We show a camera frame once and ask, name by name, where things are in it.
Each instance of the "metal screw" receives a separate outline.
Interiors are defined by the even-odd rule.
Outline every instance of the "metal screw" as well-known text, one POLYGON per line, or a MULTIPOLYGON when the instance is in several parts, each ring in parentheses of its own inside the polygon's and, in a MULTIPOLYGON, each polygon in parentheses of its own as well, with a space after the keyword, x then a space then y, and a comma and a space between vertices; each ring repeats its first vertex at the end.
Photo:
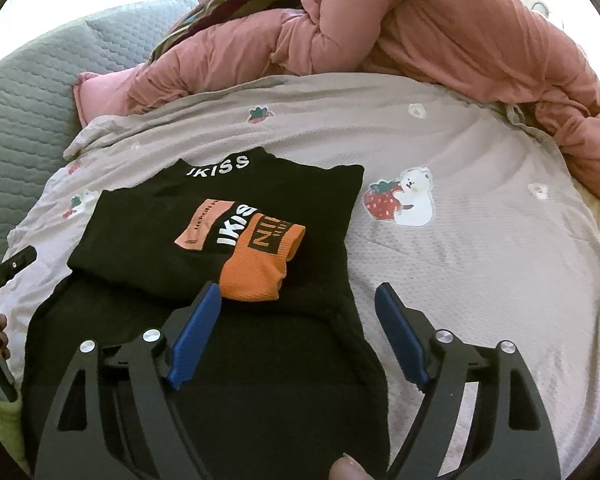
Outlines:
POLYGON ((80 352, 82 352, 83 354, 88 354, 89 352, 91 352, 94 348, 96 348, 96 343, 95 341, 92 341, 91 339, 87 339, 87 341, 84 341, 81 345, 80 345, 80 352))
POLYGON ((507 354, 513 354, 516 351, 516 346, 511 341, 503 341, 500 343, 500 348, 507 354))
POLYGON ((451 343, 454 340, 454 335, 449 330, 438 330, 436 339, 441 343, 451 343))
POLYGON ((148 343, 158 341, 158 339, 160 339, 160 331, 157 328, 150 328, 144 334, 142 334, 142 339, 148 343))

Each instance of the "finger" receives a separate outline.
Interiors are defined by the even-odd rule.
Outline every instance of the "finger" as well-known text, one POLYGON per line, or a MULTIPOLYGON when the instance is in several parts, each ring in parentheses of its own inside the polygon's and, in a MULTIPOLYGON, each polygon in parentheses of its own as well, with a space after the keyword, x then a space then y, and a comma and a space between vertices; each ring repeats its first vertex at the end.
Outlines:
POLYGON ((0 332, 0 348, 7 348, 8 344, 9 337, 4 332, 0 332))
POLYGON ((329 471, 329 480, 373 480, 364 468, 349 455, 336 460, 329 471))
POLYGON ((7 328, 7 317, 4 314, 0 314, 0 332, 7 328))

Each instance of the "green fabric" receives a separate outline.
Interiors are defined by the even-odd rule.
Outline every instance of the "green fabric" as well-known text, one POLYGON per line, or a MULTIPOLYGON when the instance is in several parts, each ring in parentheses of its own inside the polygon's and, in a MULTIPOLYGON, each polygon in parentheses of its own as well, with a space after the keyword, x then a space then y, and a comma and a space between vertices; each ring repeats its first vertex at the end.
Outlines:
POLYGON ((22 411, 22 395, 18 389, 18 400, 2 402, 0 400, 0 442, 9 455, 29 476, 31 472, 25 459, 20 412, 22 411))

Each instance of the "gray quilted pad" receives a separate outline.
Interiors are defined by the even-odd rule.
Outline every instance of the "gray quilted pad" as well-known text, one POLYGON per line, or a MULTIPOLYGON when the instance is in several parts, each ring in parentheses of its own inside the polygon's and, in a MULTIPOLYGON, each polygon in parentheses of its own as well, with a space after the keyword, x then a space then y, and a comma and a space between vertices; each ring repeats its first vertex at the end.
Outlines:
POLYGON ((197 0, 156 0, 104 10, 27 43, 0 62, 0 261, 6 236, 80 131, 72 84, 143 62, 197 0))

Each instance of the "blue gripper pad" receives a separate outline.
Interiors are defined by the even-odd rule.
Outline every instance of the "blue gripper pad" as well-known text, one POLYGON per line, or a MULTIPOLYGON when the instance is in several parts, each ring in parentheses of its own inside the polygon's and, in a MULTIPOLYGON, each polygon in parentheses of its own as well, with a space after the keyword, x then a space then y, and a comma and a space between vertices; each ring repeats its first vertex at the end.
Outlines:
POLYGON ((221 303, 220 287, 213 283, 173 345, 166 379, 175 390, 193 377, 220 315, 221 303))
POLYGON ((406 319, 404 305, 388 283, 376 288, 375 303, 376 316, 394 350, 404 377, 422 390, 430 380, 426 369, 426 349, 406 319))

